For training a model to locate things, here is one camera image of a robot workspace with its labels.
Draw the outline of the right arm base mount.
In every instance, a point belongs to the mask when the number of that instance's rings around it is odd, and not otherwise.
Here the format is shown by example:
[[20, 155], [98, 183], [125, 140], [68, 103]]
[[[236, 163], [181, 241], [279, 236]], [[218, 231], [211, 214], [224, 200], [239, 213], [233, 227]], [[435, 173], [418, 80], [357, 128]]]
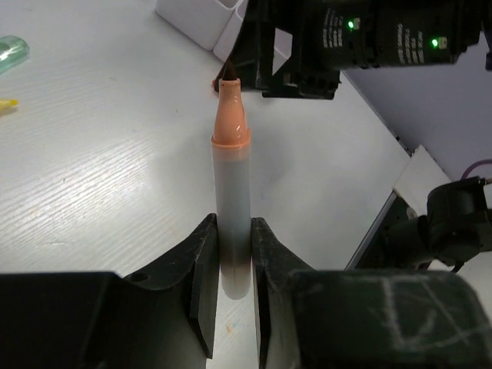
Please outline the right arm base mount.
[[484, 188], [490, 178], [441, 185], [427, 196], [427, 213], [392, 194], [348, 262], [348, 269], [426, 270], [438, 260], [458, 272], [491, 251], [491, 209]]

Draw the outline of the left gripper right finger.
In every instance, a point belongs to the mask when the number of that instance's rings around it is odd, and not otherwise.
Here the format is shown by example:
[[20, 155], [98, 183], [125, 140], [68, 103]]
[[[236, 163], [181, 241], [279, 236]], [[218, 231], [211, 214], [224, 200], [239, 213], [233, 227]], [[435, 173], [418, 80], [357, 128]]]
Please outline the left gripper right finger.
[[251, 226], [262, 368], [489, 368], [491, 325], [446, 271], [317, 271]]

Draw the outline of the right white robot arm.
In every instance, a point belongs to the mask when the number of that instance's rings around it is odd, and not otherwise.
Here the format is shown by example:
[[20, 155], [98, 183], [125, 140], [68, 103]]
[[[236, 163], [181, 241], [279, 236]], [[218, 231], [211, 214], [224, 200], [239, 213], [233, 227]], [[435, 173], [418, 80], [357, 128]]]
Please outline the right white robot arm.
[[489, 1], [250, 1], [221, 73], [266, 98], [331, 100], [342, 71], [451, 65], [480, 37]]

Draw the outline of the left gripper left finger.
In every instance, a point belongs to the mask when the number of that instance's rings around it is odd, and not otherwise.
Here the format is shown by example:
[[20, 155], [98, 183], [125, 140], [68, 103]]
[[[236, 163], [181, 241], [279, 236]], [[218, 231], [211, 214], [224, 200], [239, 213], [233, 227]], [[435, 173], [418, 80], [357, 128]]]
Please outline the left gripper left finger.
[[1, 276], [3, 368], [203, 368], [218, 299], [214, 214], [143, 268]]

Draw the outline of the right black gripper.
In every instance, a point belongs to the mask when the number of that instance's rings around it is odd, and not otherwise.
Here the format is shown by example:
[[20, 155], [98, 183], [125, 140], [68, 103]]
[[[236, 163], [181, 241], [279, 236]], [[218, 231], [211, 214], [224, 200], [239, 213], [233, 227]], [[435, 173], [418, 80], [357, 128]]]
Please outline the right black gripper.
[[332, 99], [340, 73], [314, 50], [314, 15], [321, 1], [247, 1], [230, 53], [242, 89], [265, 98]]

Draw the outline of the grey orange-tipped marker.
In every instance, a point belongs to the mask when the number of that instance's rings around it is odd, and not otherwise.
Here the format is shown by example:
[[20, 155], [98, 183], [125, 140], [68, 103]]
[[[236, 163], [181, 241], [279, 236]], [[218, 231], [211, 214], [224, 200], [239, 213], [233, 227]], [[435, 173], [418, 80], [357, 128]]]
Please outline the grey orange-tipped marker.
[[241, 97], [241, 80], [231, 61], [224, 63], [211, 154], [218, 225], [221, 283], [240, 300], [251, 285], [251, 129]]

